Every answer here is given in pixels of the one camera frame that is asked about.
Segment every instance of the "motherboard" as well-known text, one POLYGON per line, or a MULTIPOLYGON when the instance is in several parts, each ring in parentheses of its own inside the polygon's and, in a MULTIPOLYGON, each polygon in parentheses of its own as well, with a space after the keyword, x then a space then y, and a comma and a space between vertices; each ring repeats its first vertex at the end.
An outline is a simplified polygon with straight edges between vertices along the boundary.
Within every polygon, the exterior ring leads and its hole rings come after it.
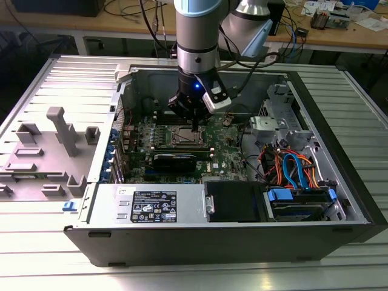
POLYGON ((191 126, 174 118, 143 116, 129 130, 126 183, 247 180, 238 148, 239 127, 226 122, 225 117, 213 116, 207 125, 192 132, 191 126))

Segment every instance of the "warning label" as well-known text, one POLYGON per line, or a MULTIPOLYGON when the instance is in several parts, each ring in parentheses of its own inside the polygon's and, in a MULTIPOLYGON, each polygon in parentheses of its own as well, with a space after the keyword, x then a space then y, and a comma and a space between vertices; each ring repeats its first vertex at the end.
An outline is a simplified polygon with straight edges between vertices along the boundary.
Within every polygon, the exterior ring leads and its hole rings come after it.
POLYGON ((176 222, 176 191, 134 192, 131 221, 176 222))

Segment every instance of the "side panel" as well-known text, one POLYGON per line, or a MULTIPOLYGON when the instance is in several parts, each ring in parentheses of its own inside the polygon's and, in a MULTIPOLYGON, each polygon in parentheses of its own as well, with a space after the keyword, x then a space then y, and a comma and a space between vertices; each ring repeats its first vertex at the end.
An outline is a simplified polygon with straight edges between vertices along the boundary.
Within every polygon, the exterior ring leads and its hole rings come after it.
MULTIPOLYGON (((352 192, 352 195, 356 199, 356 202, 364 216, 373 224, 381 226, 378 232, 386 229, 387 221, 385 217, 379 210, 376 202, 373 200, 372 195, 369 193, 353 164, 350 162, 350 159, 332 132, 332 129, 319 110, 316 102, 311 97, 308 89, 303 84, 302 79, 294 72, 289 73, 289 76, 296 91, 296 94, 294 95, 300 97, 300 106, 304 107, 309 114, 311 122, 316 127, 316 131, 319 133, 324 146, 328 149, 334 164, 337 166, 342 178, 349 190, 352 192)), ((359 240, 359 242, 364 242, 371 237, 373 237, 373 235, 368 237, 364 236, 361 240, 359 240)))
POLYGON ((314 261, 353 241, 369 228, 97 229, 92 232, 67 228, 64 232, 96 266, 157 266, 314 261))

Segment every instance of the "white sticker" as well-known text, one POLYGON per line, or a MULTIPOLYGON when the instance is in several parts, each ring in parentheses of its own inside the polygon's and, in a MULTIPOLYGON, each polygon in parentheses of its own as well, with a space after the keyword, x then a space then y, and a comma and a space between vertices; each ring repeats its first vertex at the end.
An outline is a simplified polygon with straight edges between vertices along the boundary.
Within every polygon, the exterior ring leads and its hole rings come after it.
POLYGON ((132 195, 135 191, 135 187, 118 187, 116 195, 132 195))

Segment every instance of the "circuit board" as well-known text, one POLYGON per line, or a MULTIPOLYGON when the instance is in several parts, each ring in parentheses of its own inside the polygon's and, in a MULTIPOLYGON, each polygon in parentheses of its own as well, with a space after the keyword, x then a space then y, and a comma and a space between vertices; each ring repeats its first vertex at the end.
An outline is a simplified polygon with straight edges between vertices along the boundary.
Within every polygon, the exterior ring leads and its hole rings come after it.
POLYGON ((210 180, 246 181, 247 172, 236 146, 238 125, 228 127, 224 118, 213 116, 206 126, 192 133, 187 125, 157 124, 143 117, 133 127, 128 146, 129 184, 202 184, 210 180), (149 175, 151 160, 160 154, 195 155, 196 169, 191 173, 149 175))

